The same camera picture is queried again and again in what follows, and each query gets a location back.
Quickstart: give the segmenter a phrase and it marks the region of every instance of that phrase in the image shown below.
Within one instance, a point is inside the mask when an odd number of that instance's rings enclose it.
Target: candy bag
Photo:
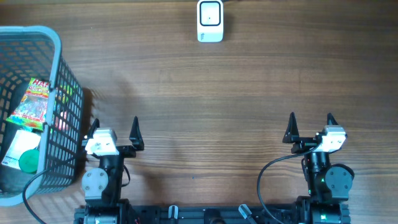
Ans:
[[[43,131],[48,98],[49,84],[31,78],[21,103],[7,121]]]

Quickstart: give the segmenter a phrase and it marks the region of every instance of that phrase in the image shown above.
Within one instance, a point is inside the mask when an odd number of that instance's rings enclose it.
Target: green round object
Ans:
[[[39,150],[31,149],[24,152],[19,158],[19,168],[30,174],[37,172],[37,164],[39,164]]]

